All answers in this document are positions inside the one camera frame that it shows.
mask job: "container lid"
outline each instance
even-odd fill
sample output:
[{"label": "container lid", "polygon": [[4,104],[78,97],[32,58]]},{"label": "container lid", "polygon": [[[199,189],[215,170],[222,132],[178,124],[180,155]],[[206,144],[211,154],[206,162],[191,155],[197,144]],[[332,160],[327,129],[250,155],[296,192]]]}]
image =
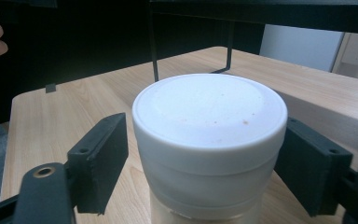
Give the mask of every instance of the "container lid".
[{"label": "container lid", "polygon": [[287,109],[275,91],[250,79],[191,74],[144,89],[132,115],[146,157],[191,174],[227,175],[278,153]]}]

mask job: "light wood surface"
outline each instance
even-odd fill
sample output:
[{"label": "light wood surface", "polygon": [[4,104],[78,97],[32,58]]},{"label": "light wood surface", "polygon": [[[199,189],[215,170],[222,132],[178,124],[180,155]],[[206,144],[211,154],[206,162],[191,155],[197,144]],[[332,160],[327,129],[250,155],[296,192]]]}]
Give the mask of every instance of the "light wood surface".
[{"label": "light wood surface", "polygon": [[[276,90],[291,117],[354,153],[358,168],[358,79],[233,51],[228,74]],[[158,61],[160,78],[209,73],[224,67],[226,49],[204,49]],[[153,83],[151,63],[79,79],[57,91],[31,91],[13,99],[1,200],[19,192],[22,176],[37,165],[65,162],[67,151],[100,119],[125,112],[130,156],[104,216],[76,214],[77,223],[150,223],[149,188],[133,134],[131,105]],[[274,174],[264,196],[260,223],[340,223],[335,216],[309,217]]]}]

